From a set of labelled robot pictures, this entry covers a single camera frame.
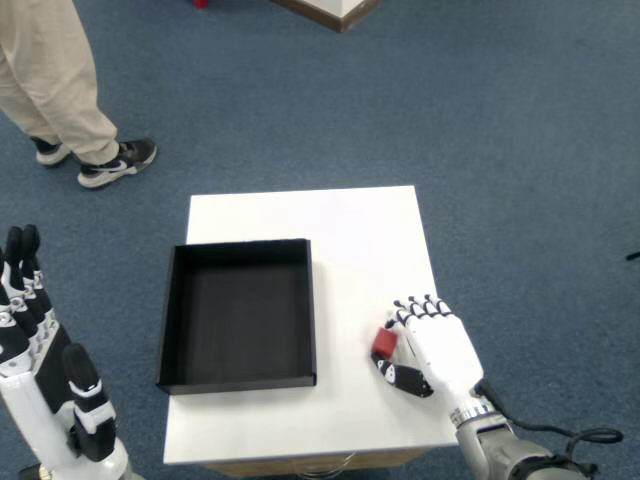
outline khaki pants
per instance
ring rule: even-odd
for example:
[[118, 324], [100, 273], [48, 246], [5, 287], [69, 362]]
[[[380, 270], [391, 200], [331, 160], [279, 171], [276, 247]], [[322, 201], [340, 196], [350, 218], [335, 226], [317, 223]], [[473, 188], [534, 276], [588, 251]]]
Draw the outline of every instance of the khaki pants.
[[91, 47], [72, 0], [0, 0], [0, 109], [27, 135], [85, 163], [118, 153], [98, 109]]

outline white tabletop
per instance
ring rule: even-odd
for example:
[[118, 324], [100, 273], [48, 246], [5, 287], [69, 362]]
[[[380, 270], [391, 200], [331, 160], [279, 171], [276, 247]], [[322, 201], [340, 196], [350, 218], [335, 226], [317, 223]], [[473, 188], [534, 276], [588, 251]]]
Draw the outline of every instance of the white tabletop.
[[369, 359], [393, 300], [435, 293], [414, 188], [191, 198], [189, 244], [286, 238], [311, 240], [318, 384], [172, 396], [165, 463], [454, 444], [437, 395], [390, 387]]

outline small red cube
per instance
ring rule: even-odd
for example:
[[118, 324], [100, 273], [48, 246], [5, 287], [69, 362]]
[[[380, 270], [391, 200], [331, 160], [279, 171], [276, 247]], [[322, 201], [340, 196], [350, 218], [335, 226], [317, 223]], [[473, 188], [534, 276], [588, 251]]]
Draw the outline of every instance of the small red cube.
[[378, 329], [376, 339], [373, 341], [371, 351], [377, 353], [381, 357], [389, 360], [398, 343], [398, 335], [386, 328]]

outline black tray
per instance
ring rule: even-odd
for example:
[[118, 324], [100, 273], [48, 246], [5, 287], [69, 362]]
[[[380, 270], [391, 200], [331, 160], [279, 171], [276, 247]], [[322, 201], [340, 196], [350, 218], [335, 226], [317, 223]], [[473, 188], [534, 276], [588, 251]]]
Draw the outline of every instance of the black tray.
[[174, 247], [156, 384], [172, 395], [315, 385], [310, 242]]

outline black sneaker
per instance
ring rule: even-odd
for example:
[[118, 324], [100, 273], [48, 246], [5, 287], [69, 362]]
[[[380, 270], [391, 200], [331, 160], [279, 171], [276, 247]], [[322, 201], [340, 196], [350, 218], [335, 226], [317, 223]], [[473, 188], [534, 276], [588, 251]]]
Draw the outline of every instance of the black sneaker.
[[31, 137], [31, 140], [36, 144], [36, 149], [38, 150], [36, 153], [36, 161], [45, 167], [51, 167], [60, 163], [71, 153], [71, 150], [62, 143], [51, 145], [37, 137]]
[[102, 165], [80, 164], [78, 182], [86, 188], [97, 188], [123, 175], [135, 175], [146, 168], [156, 156], [156, 144], [149, 138], [120, 143], [116, 158]]

